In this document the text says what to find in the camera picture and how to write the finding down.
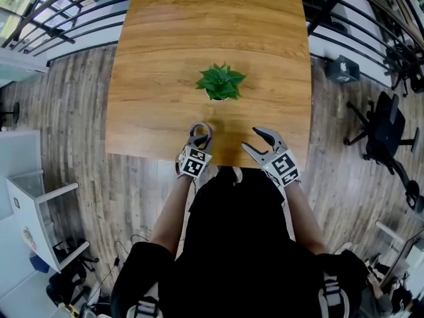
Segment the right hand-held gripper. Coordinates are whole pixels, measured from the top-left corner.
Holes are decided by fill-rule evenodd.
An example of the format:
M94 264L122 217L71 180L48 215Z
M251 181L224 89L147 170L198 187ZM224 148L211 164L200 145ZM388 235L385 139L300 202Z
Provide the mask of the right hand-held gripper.
M246 142L243 142L241 146L260 166L264 166L266 164L264 166L266 175L277 186L287 186L298 180L299 170L297 168L295 157L292 151L287 149L287 145L280 134L272 129L264 127L253 127L252 129L272 147L273 152L268 150L260 152ZM274 157L274 152L282 153Z

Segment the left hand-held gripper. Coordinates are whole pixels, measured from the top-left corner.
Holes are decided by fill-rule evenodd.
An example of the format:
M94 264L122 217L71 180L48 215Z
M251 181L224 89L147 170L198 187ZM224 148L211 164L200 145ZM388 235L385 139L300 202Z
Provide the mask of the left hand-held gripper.
M193 179L198 178L209 164L212 155L212 138L205 134L190 136L176 160L176 173L178 177L187 175Z

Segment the person's right forearm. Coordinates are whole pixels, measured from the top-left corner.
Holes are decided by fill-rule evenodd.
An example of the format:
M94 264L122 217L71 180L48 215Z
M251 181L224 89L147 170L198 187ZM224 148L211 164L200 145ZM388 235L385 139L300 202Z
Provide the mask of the person's right forearm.
M295 241L314 253L325 254L321 228L298 182L285 188Z

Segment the person's left forearm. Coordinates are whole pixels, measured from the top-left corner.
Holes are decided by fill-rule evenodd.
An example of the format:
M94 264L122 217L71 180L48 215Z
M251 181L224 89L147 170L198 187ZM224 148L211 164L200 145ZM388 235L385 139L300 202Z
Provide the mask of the person's left forearm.
M184 225L192 177L180 176L170 192L152 230L150 241L166 248L175 258Z

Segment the green plant in white pot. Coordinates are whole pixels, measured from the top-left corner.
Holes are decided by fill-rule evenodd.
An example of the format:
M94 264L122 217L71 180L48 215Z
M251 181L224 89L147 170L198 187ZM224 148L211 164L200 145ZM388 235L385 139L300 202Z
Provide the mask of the green plant in white pot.
M228 64L213 64L207 70L200 71L202 78L196 82L196 89L203 90L212 101L238 100L239 85L246 75L234 71Z

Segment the person in black shirt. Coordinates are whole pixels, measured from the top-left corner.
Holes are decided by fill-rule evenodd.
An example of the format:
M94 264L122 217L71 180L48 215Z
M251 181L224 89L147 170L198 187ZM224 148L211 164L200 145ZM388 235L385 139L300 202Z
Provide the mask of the person in black shirt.
M112 318L358 318L366 270L352 252L295 241L286 193L264 172L223 166L186 203L176 257L135 243Z

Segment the black box with white logo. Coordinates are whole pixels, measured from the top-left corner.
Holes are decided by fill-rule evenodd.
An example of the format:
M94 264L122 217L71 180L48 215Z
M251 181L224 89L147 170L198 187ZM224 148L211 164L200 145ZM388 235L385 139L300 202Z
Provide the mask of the black box with white logo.
M340 55L326 65L325 76L340 84L356 82L360 80L360 67L356 62Z

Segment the black office chair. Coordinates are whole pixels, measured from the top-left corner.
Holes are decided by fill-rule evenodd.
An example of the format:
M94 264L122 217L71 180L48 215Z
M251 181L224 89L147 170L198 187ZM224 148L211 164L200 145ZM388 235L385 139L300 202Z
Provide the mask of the black office chair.
M408 96L407 81L416 94L424 93L424 52L415 49L412 45L396 44L386 48L384 63L389 66L389 75L396 75L391 86L395 90L400 82L404 86L403 97Z
M366 153L362 155L365 161L373 160L384 165L391 175L398 175L404 188L408 206L417 214L424 215L424 196L420 194L420 187L415 180L407 175L403 165L395 159L396 152L401 146L409 146L414 152L417 148L420 130L415 130L413 138L403 139L405 117L398 108L399 97L390 97L386 92L379 94L375 103L369 100L369 110L363 115L350 101L346 107L352 109L360 119L362 132L352 140L347 137L343 144L352 146L363 138L367 138Z

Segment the white desk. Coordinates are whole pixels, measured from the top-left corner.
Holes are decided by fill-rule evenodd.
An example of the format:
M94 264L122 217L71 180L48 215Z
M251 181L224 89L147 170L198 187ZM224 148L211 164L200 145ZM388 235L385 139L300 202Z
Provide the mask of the white desk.
M397 256L380 283L382 286L386 286L395 277L400 277L405 272L420 267L424 262L424 227L410 238L402 238L380 221L376 221L375 225L392 238L392 243L401 244L399 250L392 247L394 251L397 251Z
M61 273L88 247L85 241L71 252L63 261L59 261L54 252L54 229L48 202L79 187L77 182L65 185L54 191L46 192L43 170L7 177L5 183L14 216L19 225L23 241L49 267Z

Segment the white partition panel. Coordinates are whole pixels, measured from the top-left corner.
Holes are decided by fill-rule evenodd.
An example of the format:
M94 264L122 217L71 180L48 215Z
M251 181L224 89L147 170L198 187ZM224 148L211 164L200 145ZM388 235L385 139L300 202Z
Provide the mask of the white partition panel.
M0 221L13 214L6 177L40 169L40 131L0 132Z

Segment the blue bin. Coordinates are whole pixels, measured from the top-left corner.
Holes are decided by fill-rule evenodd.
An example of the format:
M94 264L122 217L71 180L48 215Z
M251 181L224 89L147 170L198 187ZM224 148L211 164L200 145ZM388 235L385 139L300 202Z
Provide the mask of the blue bin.
M44 274L47 274L49 272L50 266L45 261L43 261L43 259L41 259L41 257L39 257L37 254L33 254L32 256L30 256L29 261L35 271L42 272Z

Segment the black pedestal fan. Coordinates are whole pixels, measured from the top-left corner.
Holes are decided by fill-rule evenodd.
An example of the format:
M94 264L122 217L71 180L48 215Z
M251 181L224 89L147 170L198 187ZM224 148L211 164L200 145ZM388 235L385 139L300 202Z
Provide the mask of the black pedestal fan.
M13 124L17 124L20 115L19 102L14 103L13 109L11 111L0 111L0 132L2 131L3 124L6 121L6 117L9 115L12 117Z

